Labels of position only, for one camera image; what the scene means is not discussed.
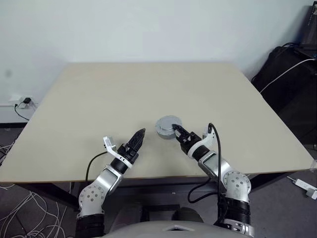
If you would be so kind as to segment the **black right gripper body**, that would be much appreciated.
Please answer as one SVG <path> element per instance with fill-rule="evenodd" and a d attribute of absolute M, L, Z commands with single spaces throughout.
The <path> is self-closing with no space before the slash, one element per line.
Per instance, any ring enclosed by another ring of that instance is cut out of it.
<path fill-rule="evenodd" d="M 183 152 L 189 152 L 189 150 L 196 144 L 201 141 L 201 138 L 194 132 L 190 132 L 190 136 L 185 138 L 185 143 L 180 143 L 181 150 Z"/>

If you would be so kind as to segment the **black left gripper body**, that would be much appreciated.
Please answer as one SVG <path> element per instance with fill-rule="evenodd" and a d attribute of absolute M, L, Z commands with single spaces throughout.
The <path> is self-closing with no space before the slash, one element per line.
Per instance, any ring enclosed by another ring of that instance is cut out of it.
<path fill-rule="evenodd" d="M 122 144 L 117 152 L 119 155 L 123 156 L 125 159 L 127 159 L 128 162 L 131 164 L 135 163 L 136 159 L 138 158 L 138 145 L 133 145 L 131 143 Z"/>

